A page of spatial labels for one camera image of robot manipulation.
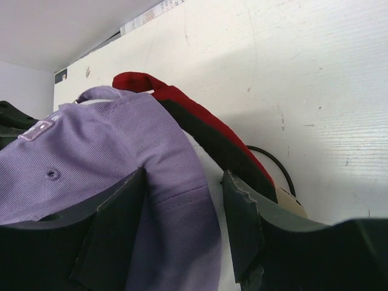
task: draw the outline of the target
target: red fabric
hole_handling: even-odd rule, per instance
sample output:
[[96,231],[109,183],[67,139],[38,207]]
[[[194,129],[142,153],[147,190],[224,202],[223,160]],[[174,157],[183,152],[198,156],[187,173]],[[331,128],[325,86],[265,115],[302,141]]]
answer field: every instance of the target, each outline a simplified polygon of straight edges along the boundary
[[271,176],[267,173],[263,165],[256,159],[253,153],[246,147],[246,145],[236,136],[236,134],[231,130],[226,124],[224,124],[217,117],[212,115],[208,110],[203,106],[199,105],[195,101],[187,97],[182,91],[174,86],[169,86],[162,81],[150,76],[146,73],[136,73],[136,72],[126,72],[117,75],[113,79],[112,87],[120,90],[129,90],[136,93],[141,93],[145,91],[154,90],[155,92],[152,95],[156,100],[171,100],[179,105],[183,106],[191,114],[198,117],[204,123],[212,126],[214,129],[217,129],[225,137],[227,137],[231,142],[236,146],[241,148],[241,150],[246,153],[250,159],[252,159],[258,168],[262,171],[264,176],[272,183],[273,180]]

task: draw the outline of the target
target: purple cap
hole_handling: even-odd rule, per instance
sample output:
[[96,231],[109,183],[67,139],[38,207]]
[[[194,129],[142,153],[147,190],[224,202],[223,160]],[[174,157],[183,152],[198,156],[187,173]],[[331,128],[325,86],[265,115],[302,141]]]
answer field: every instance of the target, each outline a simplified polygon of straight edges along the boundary
[[143,207],[128,290],[218,288],[221,234],[198,157],[148,93],[107,86],[64,104],[0,151],[0,224],[39,220],[144,167]]

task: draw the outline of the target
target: beige object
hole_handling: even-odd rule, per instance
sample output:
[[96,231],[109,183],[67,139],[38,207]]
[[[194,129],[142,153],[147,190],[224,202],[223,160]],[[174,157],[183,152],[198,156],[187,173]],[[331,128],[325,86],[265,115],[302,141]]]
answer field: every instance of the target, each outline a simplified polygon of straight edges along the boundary
[[296,201],[296,198],[292,196],[288,191],[275,185],[276,198],[278,198],[278,205],[287,209],[296,215],[307,218],[307,213],[303,207]]

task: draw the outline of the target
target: cable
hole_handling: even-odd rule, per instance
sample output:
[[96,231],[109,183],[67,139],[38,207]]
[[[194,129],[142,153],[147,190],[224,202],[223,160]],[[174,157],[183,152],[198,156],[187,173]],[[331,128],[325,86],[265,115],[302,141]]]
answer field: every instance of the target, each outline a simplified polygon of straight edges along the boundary
[[286,178],[286,181],[287,181],[289,188],[290,188],[291,195],[296,197],[293,182],[292,182],[291,177],[290,177],[289,173],[287,172],[286,168],[283,166],[283,164],[278,159],[276,159],[273,155],[271,155],[269,152],[267,152],[266,150],[263,150],[259,147],[255,147],[253,145],[251,145],[251,146],[248,145],[247,148],[250,150],[254,150],[258,153],[262,153],[264,156],[267,156],[268,158],[270,158],[279,167],[280,171],[283,173],[284,177]]

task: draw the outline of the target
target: scratched wall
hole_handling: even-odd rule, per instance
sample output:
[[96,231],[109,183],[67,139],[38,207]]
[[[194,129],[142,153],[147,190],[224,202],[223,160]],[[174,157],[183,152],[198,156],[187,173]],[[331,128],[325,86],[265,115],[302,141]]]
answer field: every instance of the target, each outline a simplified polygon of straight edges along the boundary
[[387,26],[383,0],[187,0],[72,64],[55,109],[147,72],[278,157],[312,219],[388,216]]

